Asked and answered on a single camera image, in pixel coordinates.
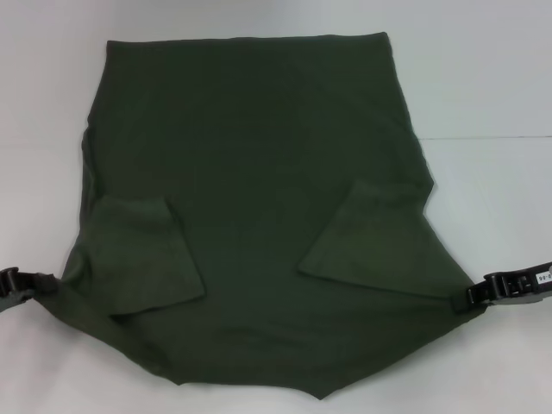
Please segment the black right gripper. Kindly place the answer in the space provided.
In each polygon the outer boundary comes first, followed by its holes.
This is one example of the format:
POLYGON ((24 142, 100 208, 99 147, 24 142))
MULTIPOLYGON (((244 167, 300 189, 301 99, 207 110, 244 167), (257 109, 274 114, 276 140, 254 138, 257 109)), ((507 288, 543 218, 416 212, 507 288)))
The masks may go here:
POLYGON ((483 308, 535 304, 551 296, 551 267, 490 273, 480 283, 470 286, 451 298, 456 313, 483 308))

